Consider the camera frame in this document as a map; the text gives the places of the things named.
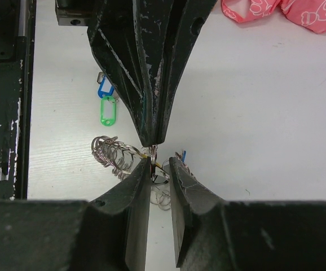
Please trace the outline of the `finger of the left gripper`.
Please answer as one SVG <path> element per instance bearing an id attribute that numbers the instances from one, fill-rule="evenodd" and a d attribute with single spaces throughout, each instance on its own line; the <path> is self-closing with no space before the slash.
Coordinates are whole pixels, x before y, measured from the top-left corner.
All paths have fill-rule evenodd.
<path id="1" fill-rule="evenodd" d="M 133 2 L 95 1 L 87 35 L 93 57 L 129 110 L 142 146 L 152 146 L 152 96 L 143 82 Z"/>
<path id="2" fill-rule="evenodd" d="M 137 1 L 136 46 L 143 86 L 136 129 L 142 143 L 163 143 L 174 97 L 215 1 Z"/>

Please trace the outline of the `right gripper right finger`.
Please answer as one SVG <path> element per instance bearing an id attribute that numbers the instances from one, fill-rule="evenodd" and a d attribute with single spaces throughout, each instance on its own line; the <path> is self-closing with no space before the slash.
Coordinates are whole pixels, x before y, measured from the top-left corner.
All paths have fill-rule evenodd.
<path id="1" fill-rule="evenodd" d="M 170 196 L 177 268 L 227 268 L 223 199 L 170 158 Z"/>

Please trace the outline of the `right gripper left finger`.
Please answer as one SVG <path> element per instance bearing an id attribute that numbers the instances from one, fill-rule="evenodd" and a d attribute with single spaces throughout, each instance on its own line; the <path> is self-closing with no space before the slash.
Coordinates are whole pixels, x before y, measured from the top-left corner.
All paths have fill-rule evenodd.
<path id="1" fill-rule="evenodd" d="M 90 203 L 102 214 L 103 270 L 145 270 L 151 160 L 142 159 L 123 181 Z"/>

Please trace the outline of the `yellow key tag with key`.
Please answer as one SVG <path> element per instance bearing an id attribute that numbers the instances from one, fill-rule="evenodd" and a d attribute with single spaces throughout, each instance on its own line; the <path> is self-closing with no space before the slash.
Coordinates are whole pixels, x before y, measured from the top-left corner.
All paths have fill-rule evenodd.
<path id="1" fill-rule="evenodd" d="M 148 154 L 140 154 L 140 157 L 151 158 L 151 181 L 154 186 L 165 185 L 168 183 L 168 174 L 157 162 L 157 152 L 155 150 L 152 150 L 152 152 L 149 152 Z"/>

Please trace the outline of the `light blue key tag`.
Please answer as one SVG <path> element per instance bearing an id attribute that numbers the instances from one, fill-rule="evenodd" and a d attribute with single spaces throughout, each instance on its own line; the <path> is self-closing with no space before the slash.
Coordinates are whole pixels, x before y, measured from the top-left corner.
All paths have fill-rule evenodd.
<path id="1" fill-rule="evenodd" d="M 182 163 L 184 163 L 185 158 L 186 158 L 186 150 L 183 150 L 182 153 L 181 153 L 181 155 L 180 155 L 180 161 Z"/>

